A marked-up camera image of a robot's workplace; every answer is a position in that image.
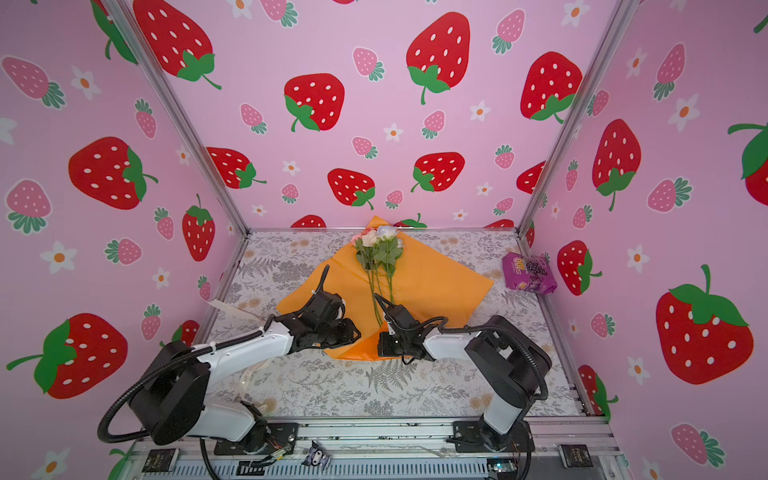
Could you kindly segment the orange wrapping paper sheet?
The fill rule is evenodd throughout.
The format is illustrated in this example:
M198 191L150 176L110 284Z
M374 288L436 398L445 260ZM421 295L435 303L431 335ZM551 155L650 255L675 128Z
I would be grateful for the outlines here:
M357 259L357 249L349 242L329 260L319 265L309 279L284 298L277 311L287 314L299 310L312 295L326 266L329 273L324 289L346 302L345 316L361 332L352 345L328 349L333 359L379 361L379 334L388 330L382 309L374 304L373 294L393 297L418 321L444 316L448 326L465 326L476 308L493 286L493 281L450 259L416 239L400 233L404 254L395 264L393 281L378 274L378 281L369 282L368 274Z

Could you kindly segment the pale pink fake rose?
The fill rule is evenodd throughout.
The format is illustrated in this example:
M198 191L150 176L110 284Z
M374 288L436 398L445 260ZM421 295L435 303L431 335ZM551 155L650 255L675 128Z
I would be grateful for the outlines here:
M376 299L378 293L378 264L374 259L376 245L379 242L377 230L368 228L352 239L352 245L356 249L356 258L366 274L372 298L374 316L379 327L384 324L381 307Z

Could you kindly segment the white blue fake rose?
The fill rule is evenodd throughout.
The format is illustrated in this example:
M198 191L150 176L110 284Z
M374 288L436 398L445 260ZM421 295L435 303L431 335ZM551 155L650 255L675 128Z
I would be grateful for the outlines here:
M393 279L396 271L396 263L404 252L403 240L398 237L398 230L391 225L382 225L377 229L381 243L383 270L389 290L389 301L395 303Z

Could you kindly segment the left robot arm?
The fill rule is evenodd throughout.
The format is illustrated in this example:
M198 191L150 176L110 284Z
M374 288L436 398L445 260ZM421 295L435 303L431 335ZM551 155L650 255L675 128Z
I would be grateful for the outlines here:
M149 437L158 446L184 437L212 438L256 453L270 441L268 422L248 402L209 400L211 388L261 362L352 345L361 336L342 297L319 284L299 310L271 315L250 333L193 347L182 341L164 346L108 408L97 437L107 444Z

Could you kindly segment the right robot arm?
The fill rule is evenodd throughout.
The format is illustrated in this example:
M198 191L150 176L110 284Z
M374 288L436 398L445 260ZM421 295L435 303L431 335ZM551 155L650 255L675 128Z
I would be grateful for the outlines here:
M376 294L388 331L379 336L378 355L415 361L465 360L474 364L493 390L477 420L456 421L447 442L459 453L531 453L534 441L526 415L549 396L545 376L549 355L500 315L478 326L449 328L448 319L418 322L403 305Z

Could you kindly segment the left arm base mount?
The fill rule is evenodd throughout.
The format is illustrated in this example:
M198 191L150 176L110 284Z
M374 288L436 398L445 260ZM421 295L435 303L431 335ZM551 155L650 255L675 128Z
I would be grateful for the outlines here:
M216 456L263 455L277 458L293 453L298 437L298 423L268 422L253 404L240 404L254 417L255 425L238 442L218 440L214 447Z

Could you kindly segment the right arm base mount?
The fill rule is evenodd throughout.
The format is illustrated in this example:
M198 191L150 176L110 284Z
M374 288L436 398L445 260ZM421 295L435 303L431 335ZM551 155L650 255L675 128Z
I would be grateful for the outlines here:
M455 421L446 439L459 453L532 453L535 443L526 421L516 422L507 433L499 433L483 419Z

